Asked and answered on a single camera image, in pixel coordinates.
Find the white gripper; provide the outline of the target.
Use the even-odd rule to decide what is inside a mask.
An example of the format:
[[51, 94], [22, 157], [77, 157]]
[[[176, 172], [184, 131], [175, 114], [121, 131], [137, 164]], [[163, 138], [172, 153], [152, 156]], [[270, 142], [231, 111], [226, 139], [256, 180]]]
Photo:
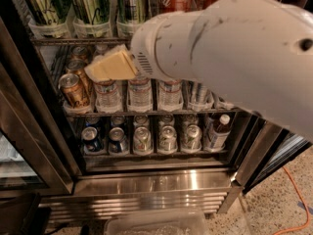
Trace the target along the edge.
[[139, 70], [153, 79], [204, 82], [197, 56], [204, 53], [200, 43], [207, 23], [205, 10], [157, 15], [143, 23], [132, 37], [135, 64], [122, 44], [96, 56], [84, 70], [92, 81], [133, 79]]

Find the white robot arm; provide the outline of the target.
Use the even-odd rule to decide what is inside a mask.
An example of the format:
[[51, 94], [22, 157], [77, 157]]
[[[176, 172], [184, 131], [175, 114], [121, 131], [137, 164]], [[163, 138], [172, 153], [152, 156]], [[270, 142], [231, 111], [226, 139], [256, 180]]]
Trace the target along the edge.
[[313, 14], [275, 0], [219, 0], [158, 15], [86, 68], [96, 82], [197, 81], [235, 106], [313, 141]]

